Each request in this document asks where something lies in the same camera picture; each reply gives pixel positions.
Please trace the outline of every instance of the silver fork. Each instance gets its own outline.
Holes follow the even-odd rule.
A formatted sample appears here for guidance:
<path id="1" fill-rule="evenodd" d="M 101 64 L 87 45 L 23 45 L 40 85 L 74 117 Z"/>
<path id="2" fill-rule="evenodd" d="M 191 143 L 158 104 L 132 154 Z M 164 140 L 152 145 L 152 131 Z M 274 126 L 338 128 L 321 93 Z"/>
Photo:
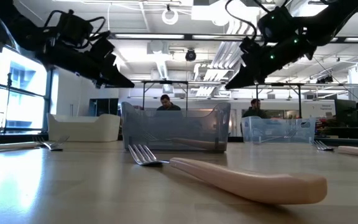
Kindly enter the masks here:
<path id="1" fill-rule="evenodd" d="M 146 145 L 128 145 L 128 149 L 135 162 L 141 166 L 152 166 L 169 163 L 169 161 L 158 160 Z"/>
<path id="2" fill-rule="evenodd" d="M 297 129 L 291 129 L 288 134 L 286 136 L 284 136 L 285 139 L 290 139 L 292 138 L 294 135 L 296 135 L 296 133 L 298 132 Z"/>
<path id="3" fill-rule="evenodd" d="M 313 141 L 313 144 L 314 144 L 314 146 L 316 146 L 316 148 L 318 150 L 322 150 L 322 151 L 333 151 L 334 150 L 333 147 L 327 146 L 322 141 Z"/>
<path id="4" fill-rule="evenodd" d="M 34 137 L 33 140 L 35 142 L 38 142 L 41 146 L 46 146 L 51 151 L 63 151 L 63 148 L 61 147 L 64 142 L 67 141 L 69 136 L 61 136 L 56 142 L 52 144 L 48 144 L 43 137 Z"/>

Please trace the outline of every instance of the fork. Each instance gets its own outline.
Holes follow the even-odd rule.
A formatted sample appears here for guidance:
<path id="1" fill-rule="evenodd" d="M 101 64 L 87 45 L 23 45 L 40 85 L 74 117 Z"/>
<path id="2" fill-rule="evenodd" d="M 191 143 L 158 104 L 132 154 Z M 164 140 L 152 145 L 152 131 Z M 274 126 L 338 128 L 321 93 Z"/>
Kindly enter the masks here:
<path id="1" fill-rule="evenodd" d="M 322 151 L 333 151 L 334 150 L 333 147 L 327 146 L 322 141 L 313 141 L 313 144 L 314 144 L 314 146 L 316 146 L 316 148 L 318 150 L 322 150 Z"/>
<path id="2" fill-rule="evenodd" d="M 69 136 L 61 136 L 56 142 L 48 144 L 43 137 L 34 137 L 33 140 L 42 146 L 46 146 L 50 151 L 63 151 L 61 146 L 67 141 Z"/>
<path id="3" fill-rule="evenodd" d="M 326 179 L 319 175 L 239 172 L 216 164 L 184 158 L 161 161 L 146 145 L 128 145 L 128 148 L 138 165 L 170 164 L 220 189 L 256 202 L 275 205 L 317 203 L 327 194 Z"/>
<path id="4" fill-rule="evenodd" d="M 271 141 L 274 139 L 279 139 L 279 138 L 284 138 L 284 139 L 291 139 L 294 135 L 296 135 L 296 133 L 298 132 L 297 129 L 291 129 L 288 134 L 284 135 L 284 136 L 279 136 L 279 137 L 274 137 L 274 138 L 270 138 L 270 139 L 266 139 L 263 140 L 261 142 L 254 142 L 254 144 L 259 144 L 259 143 L 263 143 L 263 142 L 267 142 L 267 141 Z"/>

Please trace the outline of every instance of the translucent container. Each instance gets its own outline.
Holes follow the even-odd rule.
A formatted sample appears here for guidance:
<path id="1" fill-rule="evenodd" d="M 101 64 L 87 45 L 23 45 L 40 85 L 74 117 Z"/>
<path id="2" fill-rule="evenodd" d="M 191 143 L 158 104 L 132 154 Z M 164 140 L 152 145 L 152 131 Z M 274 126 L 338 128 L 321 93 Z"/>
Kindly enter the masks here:
<path id="1" fill-rule="evenodd" d="M 250 116 L 241 119 L 244 142 L 312 144 L 316 119 L 262 119 Z"/>
<path id="2" fill-rule="evenodd" d="M 124 147 L 146 145 L 151 150 L 224 152 L 229 135 L 230 104 L 205 111 L 136 110 L 121 104 Z"/>

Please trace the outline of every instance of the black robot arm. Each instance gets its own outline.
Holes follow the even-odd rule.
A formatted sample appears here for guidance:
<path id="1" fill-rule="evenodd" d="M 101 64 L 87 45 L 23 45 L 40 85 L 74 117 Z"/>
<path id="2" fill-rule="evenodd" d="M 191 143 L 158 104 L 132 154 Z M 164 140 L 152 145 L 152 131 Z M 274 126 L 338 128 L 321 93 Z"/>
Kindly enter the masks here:
<path id="1" fill-rule="evenodd" d="M 265 43 L 277 43 L 273 47 L 260 46 L 254 38 L 246 37 L 240 48 L 239 73 L 226 85 L 226 89 L 265 83 L 271 73 L 284 65 L 306 56 L 309 60 L 317 47 L 328 44 L 346 22 L 358 12 L 358 0 L 322 1 L 328 6 L 311 17 L 292 17 L 286 7 L 276 7 L 258 21 Z"/>
<path id="2" fill-rule="evenodd" d="M 60 13 L 56 26 L 48 26 L 51 17 Z M 16 43 L 29 51 L 46 67 L 56 65 L 94 81 L 97 88 L 102 85 L 133 88 L 134 84 L 121 74 L 114 64 L 114 46 L 108 37 L 109 31 L 99 33 L 105 18 L 86 21 L 73 11 L 53 11 L 43 27 L 37 27 L 23 16 L 13 0 L 0 0 L 0 20 Z M 101 27 L 93 33 L 92 22 L 103 20 Z"/>

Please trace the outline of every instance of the wooden table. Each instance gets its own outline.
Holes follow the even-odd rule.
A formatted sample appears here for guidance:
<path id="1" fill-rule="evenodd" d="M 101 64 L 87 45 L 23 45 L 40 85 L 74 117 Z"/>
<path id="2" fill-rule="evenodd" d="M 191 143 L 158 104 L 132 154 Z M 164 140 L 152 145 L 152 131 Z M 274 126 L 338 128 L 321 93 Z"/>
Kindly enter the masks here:
<path id="1" fill-rule="evenodd" d="M 329 192 L 315 205 L 262 205 L 169 165 L 135 165 L 122 142 L 68 143 L 63 152 L 0 152 L 0 224 L 358 223 L 357 156 L 296 144 L 230 143 L 225 154 L 158 157 L 258 172 L 320 174 L 327 177 Z"/>

